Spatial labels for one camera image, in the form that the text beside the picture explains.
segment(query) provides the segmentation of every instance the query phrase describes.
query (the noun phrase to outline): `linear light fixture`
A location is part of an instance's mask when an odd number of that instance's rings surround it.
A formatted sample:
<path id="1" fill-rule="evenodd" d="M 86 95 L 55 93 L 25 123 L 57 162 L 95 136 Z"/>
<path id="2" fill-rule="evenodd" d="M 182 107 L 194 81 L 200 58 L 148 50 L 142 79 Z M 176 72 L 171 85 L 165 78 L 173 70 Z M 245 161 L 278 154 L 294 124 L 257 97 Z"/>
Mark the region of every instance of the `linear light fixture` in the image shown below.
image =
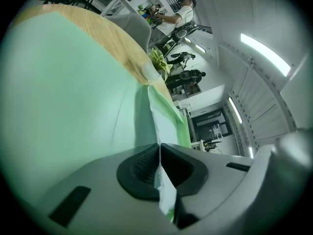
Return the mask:
<path id="1" fill-rule="evenodd" d="M 205 53 L 205 49 L 196 44 L 196 47 Z"/>
<path id="2" fill-rule="evenodd" d="M 288 75 L 291 69 L 290 66 L 270 48 L 243 33 L 241 33 L 241 42 L 254 48 L 256 51 L 260 52 L 263 56 L 269 59 L 284 76 Z"/>
<path id="3" fill-rule="evenodd" d="M 250 157 L 253 159 L 252 147 L 249 147 Z"/>
<path id="4" fill-rule="evenodd" d="M 231 106 L 234 108 L 234 111 L 235 111 L 235 113 L 236 113 L 236 115 L 237 115 L 237 118 L 238 118 L 238 120 L 239 120 L 239 123 L 242 123 L 243 120 L 241 119 L 241 116 L 239 115 L 239 112 L 238 112 L 238 110 L 237 110 L 237 108 L 236 108 L 236 106 L 235 106 L 233 100 L 231 99 L 231 97 L 230 97 L 228 100 L 229 100 Z"/>

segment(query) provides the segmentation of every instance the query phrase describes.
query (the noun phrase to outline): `desk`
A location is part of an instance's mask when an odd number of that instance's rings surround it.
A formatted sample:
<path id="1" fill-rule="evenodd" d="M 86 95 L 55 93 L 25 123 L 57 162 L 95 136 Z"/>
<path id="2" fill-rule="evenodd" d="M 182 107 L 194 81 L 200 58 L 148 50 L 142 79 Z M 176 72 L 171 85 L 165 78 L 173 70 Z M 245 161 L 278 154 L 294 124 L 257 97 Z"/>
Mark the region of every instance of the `desk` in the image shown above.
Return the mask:
<path id="1" fill-rule="evenodd" d="M 29 8 L 18 14 L 12 26 L 52 11 L 59 12 L 75 23 L 106 49 L 141 84 L 154 85 L 154 87 L 173 104 L 171 96 L 161 78 L 150 83 L 143 77 L 141 67 L 144 63 L 149 61 L 149 57 L 143 49 L 120 27 L 96 13 L 70 5 L 44 4 Z"/>

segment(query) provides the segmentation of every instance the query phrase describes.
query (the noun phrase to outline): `person in black clothing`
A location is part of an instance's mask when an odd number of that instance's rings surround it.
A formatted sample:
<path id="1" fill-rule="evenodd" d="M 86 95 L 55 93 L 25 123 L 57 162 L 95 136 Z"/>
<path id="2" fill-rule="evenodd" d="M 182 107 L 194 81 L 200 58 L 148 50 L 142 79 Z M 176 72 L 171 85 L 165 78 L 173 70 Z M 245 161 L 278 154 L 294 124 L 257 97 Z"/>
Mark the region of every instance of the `person in black clothing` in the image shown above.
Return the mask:
<path id="1" fill-rule="evenodd" d="M 199 70 L 184 70 L 178 75 L 169 76 L 166 80 L 166 86 L 169 89 L 174 89 L 180 85 L 195 85 L 198 84 L 205 75 L 205 72 Z"/>
<path id="2" fill-rule="evenodd" d="M 184 62 L 184 67 L 186 67 L 187 61 L 191 58 L 194 59 L 196 56 L 185 51 L 185 52 L 173 54 L 171 55 L 171 57 L 178 57 L 178 58 L 167 62 L 168 64 L 174 65 L 174 64 L 179 64 L 180 62 Z"/>

